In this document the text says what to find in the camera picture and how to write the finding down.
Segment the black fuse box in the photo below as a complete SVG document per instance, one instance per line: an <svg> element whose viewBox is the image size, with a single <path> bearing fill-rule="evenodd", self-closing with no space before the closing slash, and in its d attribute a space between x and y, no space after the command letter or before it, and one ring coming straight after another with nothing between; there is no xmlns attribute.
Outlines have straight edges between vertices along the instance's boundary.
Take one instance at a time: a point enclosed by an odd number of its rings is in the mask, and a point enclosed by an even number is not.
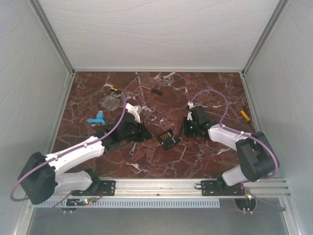
<svg viewBox="0 0 313 235"><path fill-rule="evenodd" d="M174 135L172 129L169 129L162 134L160 134L158 137L158 142L163 147L164 150L169 150L176 146L179 143L179 138Z"/></svg>

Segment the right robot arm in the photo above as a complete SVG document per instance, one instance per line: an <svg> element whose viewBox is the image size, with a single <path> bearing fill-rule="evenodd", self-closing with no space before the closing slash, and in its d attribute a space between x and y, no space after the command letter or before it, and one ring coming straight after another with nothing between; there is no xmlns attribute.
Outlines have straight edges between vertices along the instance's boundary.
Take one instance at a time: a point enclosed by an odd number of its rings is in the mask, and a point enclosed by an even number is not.
<svg viewBox="0 0 313 235"><path fill-rule="evenodd" d="M274 176L279 169L279 161L262 132L245 133L229 128L224 124L211 122L201 105L188 102L188 115L183 118L180 135L187 138L204 138L218 142L238 154L239 165L222 173L216 182L217 191L226 195L234 185Z"/></svg>

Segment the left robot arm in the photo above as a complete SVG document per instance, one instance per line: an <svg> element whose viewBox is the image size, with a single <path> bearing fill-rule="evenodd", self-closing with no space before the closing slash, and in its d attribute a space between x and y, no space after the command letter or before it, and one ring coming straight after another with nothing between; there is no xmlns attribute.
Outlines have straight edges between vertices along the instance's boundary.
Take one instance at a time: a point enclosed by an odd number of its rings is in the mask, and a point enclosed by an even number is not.
<svg viewBox="0 0 313 235"><path fill-rule="evenodd" d="M32 154L18 180L34 205L43 203L56 192L83 191L95 195L102 182L91 169L76 173L69 170L119 148L122 142L144 142L152 137L140 117L126 113L122 120L105 125L71 148L47 155L41 152Z"/></svg>

